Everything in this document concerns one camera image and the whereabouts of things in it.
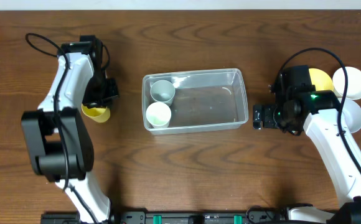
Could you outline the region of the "yellow plastic bowl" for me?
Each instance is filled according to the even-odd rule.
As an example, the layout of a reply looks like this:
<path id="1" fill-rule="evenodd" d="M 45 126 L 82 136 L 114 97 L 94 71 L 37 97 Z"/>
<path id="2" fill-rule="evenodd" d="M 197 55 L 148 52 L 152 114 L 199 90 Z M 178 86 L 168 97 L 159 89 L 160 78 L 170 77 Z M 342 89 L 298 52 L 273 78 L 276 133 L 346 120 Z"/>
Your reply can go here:
<path id="1" fill-rule="evenodd" d="M 310 68 L 309 74 L 316 91 L 334 90 L 332 79 L 326 72 L 317 68 Z"/>

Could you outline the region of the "white bowl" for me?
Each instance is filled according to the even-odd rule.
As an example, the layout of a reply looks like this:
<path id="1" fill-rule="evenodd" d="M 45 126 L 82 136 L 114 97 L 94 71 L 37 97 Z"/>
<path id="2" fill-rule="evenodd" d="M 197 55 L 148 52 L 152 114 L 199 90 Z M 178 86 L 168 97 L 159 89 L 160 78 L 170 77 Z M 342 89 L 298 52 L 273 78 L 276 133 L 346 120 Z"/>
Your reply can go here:
<path id="1" fill-rule="evenodd" d="M 361 71 L 354 67 L 346 67 L 348 76 L 348 88 L 346 97 L 351 100 L 361 99 Z M 335 71 L 332 77 L 334 93 L 341 97 L 345 87 L 345 76 L 342 68 Z"/>
<path id="2" fill-rule="evenodd" d="M 361 129 L 361 107 L 351 99 L 346 98 L 342 110 L 347 127 L 351 133 Z"/>

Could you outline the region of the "white bowl lower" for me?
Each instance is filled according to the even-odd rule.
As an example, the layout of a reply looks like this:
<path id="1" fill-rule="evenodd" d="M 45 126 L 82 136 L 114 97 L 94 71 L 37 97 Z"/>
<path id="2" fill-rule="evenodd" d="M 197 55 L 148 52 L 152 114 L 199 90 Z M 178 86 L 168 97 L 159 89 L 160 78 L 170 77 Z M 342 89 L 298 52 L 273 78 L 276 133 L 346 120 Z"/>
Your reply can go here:
<path id="1" fill-rule="evenodd" d="M 361 107 L 351 99 L 346 98 L 342 110 L 347 127 L 351 133 L 361 129 Z"/>

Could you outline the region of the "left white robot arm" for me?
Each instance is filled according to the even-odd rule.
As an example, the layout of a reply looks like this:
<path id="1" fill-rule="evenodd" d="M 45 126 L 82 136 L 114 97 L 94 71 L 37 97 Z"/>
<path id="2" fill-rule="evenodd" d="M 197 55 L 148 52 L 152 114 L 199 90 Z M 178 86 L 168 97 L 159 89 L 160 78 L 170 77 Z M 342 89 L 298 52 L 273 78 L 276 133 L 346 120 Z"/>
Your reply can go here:
<path id="1" fill-rule="evenodd" d="M 111 202 L 92 169 L 93 143 L 82 108 L 108 109 L 119 96 L 106 75 L 108 49 L 91 38 L 58 48 L 59 67 L 52 86 L 35 111 L 26 111 L 21 127 L 32 168 L 60 187 L 76 206 L 79 223 L 108 223 Z"/>

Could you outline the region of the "yellow plastic cup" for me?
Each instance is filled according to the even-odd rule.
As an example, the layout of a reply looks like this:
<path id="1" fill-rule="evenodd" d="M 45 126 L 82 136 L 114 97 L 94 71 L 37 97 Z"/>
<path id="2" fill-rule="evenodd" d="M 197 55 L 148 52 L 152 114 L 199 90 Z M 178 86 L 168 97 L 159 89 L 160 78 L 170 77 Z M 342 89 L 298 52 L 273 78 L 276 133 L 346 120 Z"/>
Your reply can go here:
<path id="1" fill-rule="evenodd" d="M 105 123 L 110 118 L 109 107 L 87 108 L 85 105 L 82 105 L 82 112 L 97 123 Z"/>

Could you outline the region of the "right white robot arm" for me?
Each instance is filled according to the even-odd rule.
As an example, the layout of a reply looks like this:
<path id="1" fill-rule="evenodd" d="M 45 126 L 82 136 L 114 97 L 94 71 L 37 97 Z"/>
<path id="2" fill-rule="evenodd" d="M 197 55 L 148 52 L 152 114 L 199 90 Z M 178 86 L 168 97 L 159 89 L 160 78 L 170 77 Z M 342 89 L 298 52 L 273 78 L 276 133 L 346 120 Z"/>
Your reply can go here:
<path id="1" fill-rule="evenodd" d="M 285 208 L 274 223 L 361 223 L 361 150 L 342 114 L 343 104 L 329 90 L 276 94 L 269 105 L 254 105 L 253 127 L 298 136 L 305 133 L 318 150 L 332 180 L 340 208 Z"/>

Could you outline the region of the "grey plastic cup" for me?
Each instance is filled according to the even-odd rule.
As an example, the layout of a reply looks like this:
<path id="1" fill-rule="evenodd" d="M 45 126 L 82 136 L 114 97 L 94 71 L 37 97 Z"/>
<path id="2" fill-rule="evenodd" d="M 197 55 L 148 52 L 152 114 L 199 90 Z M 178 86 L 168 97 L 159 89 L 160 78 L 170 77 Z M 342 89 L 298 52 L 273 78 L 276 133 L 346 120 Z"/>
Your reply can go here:
<path id="1" fill-rule="evenodd" d="M 153 83 L 150 89 L 150 95 L 156 102 L 165 103 L 170 106 L 174 100 L 176 89 L 174 85 L 167 80 L 159 80 Z"/>

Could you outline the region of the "white bowl upper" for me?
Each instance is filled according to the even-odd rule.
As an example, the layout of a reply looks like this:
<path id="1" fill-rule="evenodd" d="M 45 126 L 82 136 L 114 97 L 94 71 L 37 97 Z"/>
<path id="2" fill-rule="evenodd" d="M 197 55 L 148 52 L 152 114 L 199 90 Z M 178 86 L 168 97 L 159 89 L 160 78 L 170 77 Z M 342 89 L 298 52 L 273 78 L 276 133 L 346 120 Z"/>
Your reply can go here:
<path id="1" fill-rule="evenodd" d="M 348 76 L 348 88 L 346 97 L 351 100 L 361 99 L 361 71 L 354 67 L 346 67 Z M 332 77 L 334 93 L 341 97 L 345 87 L 345 76 L 342 68 L 335 71 Z"/>

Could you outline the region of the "white plastic cup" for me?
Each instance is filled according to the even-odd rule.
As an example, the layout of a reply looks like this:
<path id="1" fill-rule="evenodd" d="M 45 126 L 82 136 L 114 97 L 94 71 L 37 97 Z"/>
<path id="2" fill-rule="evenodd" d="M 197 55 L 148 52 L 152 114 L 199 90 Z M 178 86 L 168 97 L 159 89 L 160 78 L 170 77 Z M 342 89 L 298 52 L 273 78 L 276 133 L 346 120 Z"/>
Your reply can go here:
<path id="1" fill-rule="evenodd" d="M 167 128 L 171 116 L 170 107 L 162 102 L 152 103 L 146 110 L 146 119 L 154 128 Z"/>

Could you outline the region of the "clear plastic container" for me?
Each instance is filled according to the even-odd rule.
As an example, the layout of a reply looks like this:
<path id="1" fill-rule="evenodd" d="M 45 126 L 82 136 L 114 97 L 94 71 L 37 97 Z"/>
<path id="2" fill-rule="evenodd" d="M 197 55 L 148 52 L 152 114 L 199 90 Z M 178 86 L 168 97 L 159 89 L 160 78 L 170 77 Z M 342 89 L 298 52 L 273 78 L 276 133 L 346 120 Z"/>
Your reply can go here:
<path id="1" fill-rule="evenodd" d="M 154 103 L 154 83 L 171 82 L 175 94 L 171 120 L 166 128 L 155 128 L 146 117 Z M 237 129 L 248 121 L 246 88 L 237 68 L 194 70 L 146 75 L 142 82 L 144 127 L 153 135 Z"/>

